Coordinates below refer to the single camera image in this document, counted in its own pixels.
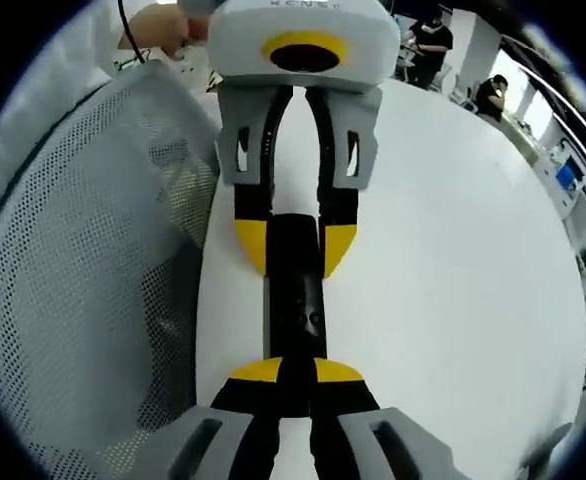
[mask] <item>person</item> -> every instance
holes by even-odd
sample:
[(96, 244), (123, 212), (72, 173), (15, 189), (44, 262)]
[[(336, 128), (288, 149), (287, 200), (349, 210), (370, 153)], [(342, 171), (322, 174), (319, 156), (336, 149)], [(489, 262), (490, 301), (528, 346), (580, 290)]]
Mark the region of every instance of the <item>person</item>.
[(442, 22), (442, 11), (436, 8), (429, 20), (414, 23), (405, 41), (416, 50), (413, 66), (407, 69), (408, 82), (426, 90), (453, 48), (453, 34)]
[[(118, 20), (122, 22), (119, 11), (117, 18), (113, 19), (114, 28), (119, 33)], [(139, 48), (158, 47), (169, 58), (175, 58), (176, 52), (187, 43), (205, 40), (208, 30), (207, 18), (189, 16), (177, 4), (147, 5), (128, 19), (128, 24)], [(120, 37), (118, 48), (133, 48), (124, 33)]]
[(477, 114), (501, 122), (508, 86), (509, 82), (502, 75), (483, 82), (475, 94)]

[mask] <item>white table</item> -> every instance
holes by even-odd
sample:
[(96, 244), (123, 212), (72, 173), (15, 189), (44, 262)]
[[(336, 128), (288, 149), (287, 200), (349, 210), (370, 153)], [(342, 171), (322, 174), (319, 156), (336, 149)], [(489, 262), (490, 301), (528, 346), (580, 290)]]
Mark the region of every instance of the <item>white table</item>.
[[(389, 80), (359, 232), (325, 282), (330, 358), (360, 370), (448, 443), (473, 479), (513, 478), (577, 411), (586, 316), (553, 204), (499, 131), (445, 98)], [(302, 91), (276, 147), (278, 213), (317, 214), (317, 134)], [(198, 400), (262, 355), (262, 278), (235, 237), (232, 189), (213, 205), (199, 298)], [(316, 478), (309, 424), (290, 420), (272, 478)]]

